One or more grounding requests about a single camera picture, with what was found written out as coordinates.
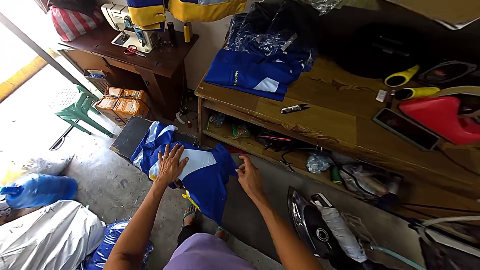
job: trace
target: striped bag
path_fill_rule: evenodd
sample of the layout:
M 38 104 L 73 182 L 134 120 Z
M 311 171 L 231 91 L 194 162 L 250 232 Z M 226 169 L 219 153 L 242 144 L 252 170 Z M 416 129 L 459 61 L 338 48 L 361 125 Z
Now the striped bag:
M 95 8 L 93 17 L 83 13 L 50 6 L 48 12 L 53 26 L 63 41 L 72 41 L 86 32 L 95 29 L 103 21 L 100 9 Z

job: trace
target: green hose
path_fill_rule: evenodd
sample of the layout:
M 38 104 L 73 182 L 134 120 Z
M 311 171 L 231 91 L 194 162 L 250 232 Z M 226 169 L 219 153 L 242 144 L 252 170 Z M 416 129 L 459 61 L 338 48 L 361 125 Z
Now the green hose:
M 398 254 L 398 253 L 395 253 L 393 251 L 391 251 L 390 249 L 386 249 L 384 247 L 381 247 L 381 246 L 376 246 L 376 245 L 372 245 L 371 248 L 373 250 L 378 250 L 378 251 L 382 251 L 382 252 L 385 252 L 386 254 L 389 254 L 389 255 L 392 255 L 394 256 L 395 258 L 403 261 L 404 263 L 410 265 L 411 267 L 415 268 L 415 269 L 418 269 L 418 270 L 426 270 L 425 268 L 423 268 L 422 266 L 414 263 L 413 261 L 403 257 L 402 255 Z

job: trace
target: black pants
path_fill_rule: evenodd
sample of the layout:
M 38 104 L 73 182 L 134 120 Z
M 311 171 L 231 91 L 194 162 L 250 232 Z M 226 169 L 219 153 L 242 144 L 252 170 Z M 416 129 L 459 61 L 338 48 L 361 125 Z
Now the black pants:
M 196 224 L 184 226 L 177 238 L 177 247 L 179 247 L 183 241 L 187 240 L 187 238 L 196 233 L 200 233 L 200 226 Z

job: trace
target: cardboard box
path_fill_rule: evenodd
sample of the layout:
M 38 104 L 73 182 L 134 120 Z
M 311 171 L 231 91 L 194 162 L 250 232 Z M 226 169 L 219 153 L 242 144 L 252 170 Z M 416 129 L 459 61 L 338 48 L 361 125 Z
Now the cardboard box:
M 147 118 L 150 106 L 150 99 L 144 91 L 108 87 L 95 108 L 117 126 L 124 127 L 133 115 Z

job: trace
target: woman's left hand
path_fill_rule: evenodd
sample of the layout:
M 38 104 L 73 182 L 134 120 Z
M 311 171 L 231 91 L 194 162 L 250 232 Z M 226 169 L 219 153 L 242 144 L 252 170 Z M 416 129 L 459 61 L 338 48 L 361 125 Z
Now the woman's left hand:
M 179 163 L 180 156 L 185 149 L 184 146 L 179 148 L 176 144 L 172 151 L 169 153 L 169 145 L 165 146 L 165 154 L 162 155 L 162 151 L 158 152 L 158 174 L 154 181 L 154 184 L 160 184 L 165 188 L 175 180 L 177 180 L 183 167 L 187 164 L 188 158 L 182 159 Z

